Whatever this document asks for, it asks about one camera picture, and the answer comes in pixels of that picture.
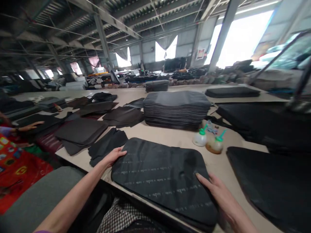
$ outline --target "glue bottle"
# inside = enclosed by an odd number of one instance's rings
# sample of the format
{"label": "glue bottle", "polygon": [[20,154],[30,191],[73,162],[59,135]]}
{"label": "glue bottle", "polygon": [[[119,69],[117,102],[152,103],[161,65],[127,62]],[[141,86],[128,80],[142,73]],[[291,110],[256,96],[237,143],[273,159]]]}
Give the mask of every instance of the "glue bottle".
{"label": "glue bottle", "polygon": [[194,143],[194,145],[197,145],[197,146],[205,146],[206,145],[206,143],[207,143],[207,136],[205,133],[206,127],[207,127],[207,125],[205,125],[204,128],[201,128],[199,130],[199,132],[195,134],[195,136],[192,139],[192,142]]}
{"label": "glue bottle", "polygon": [[223,150],[223,135],[226,132],[226,129],[223,131],[223,133],[220,136],[216,136],[214,140],[210,140],[206,144],[206,149],[213,154],[220,154]]}

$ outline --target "checkered fabric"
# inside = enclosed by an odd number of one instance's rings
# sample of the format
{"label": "checkered fabric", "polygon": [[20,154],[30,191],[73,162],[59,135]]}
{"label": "checkered fabric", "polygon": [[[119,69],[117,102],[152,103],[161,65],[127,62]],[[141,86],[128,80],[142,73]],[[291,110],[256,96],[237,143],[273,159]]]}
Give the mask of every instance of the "checkered fabric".
{"label": "checkered fabric", "polygon": [[97,233],[115,233],[127,228],[136,220],[152,222],[131,204],[116,197],[110,210],[105,214]]}

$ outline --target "person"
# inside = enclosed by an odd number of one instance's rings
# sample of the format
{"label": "person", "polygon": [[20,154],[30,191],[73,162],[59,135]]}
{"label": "person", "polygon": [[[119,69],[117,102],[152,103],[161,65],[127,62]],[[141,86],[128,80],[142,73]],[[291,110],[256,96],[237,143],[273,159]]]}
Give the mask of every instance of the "person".
{"label": "person", "polygon": [[[72,190],[57,204],[51,213],[35,229],[34,233],[65,233],[78,216],[88,197],[99,182],[105,170],[127,152],[115,148],[85,175]],[[227,220],[235,232],[258,233],[242,207],[234,199],[227,187],[215,175],[210,174],[210,180],[196,174],[198,180],[206,186],[224,211]]]}

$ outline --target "sleeve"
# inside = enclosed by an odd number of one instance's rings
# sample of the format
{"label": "sleeve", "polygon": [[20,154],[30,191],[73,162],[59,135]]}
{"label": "sleeve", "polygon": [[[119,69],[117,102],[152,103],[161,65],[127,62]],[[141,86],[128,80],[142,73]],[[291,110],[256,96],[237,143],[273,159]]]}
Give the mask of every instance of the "sleeve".
{"label": "sleeve", "polygon": [[9,137],[11,135],[12,128],[0,126],[0,133],[5,137]]}

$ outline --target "white bottle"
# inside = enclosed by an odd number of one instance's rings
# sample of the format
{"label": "white bottle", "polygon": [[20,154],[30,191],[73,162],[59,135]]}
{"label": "white bottle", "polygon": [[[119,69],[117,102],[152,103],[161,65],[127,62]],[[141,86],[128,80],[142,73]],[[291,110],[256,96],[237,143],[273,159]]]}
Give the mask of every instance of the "white bottle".
{"label": "white bottle", "polygon": [[193,137],[192,142],[197,146],[205,146],[207,143],[205,130],[201,128],[200,131]]}

